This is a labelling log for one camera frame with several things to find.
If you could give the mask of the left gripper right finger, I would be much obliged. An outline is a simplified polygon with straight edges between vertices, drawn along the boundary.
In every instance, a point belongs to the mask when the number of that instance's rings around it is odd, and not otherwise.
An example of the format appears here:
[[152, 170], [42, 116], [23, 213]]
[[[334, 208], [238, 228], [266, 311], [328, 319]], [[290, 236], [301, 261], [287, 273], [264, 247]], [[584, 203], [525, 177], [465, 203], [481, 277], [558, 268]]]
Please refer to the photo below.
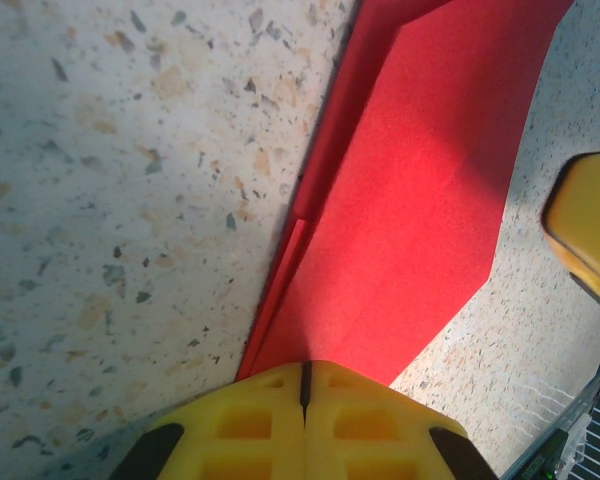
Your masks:
[[303, 365], [306, 480], [499, 480], [455, 420], [328, 361]]

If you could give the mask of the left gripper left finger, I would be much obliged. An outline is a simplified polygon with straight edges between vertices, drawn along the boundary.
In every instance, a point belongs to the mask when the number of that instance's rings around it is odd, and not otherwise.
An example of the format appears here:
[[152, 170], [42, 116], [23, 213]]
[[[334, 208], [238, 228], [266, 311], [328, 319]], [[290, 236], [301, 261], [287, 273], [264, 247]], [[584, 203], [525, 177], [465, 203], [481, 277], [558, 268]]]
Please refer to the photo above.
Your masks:
[[112, 480], [305, 480], [302, 373], [276, 367], [169, 412]]

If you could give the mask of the small adapter with green light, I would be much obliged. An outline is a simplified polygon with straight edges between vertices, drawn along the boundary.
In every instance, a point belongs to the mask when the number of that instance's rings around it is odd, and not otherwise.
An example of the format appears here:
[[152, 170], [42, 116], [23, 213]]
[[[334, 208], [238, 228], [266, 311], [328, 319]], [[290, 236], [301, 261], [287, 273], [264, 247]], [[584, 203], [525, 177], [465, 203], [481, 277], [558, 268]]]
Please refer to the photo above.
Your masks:
[[510, 480], [555, 480], [565, 438], [548, 439], [515, 471]]

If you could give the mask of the long aluminium profile rail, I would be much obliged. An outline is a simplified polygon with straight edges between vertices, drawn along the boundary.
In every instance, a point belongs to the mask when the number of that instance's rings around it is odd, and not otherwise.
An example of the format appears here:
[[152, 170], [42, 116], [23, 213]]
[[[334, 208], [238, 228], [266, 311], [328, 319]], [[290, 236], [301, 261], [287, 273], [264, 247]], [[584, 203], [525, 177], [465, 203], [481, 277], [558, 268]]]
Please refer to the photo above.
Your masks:
[[546, 430], [513, 462], [500, 480], [515, 471], [548, 439], [565, 438], [555, 480], [600, 480], [600, 369]]

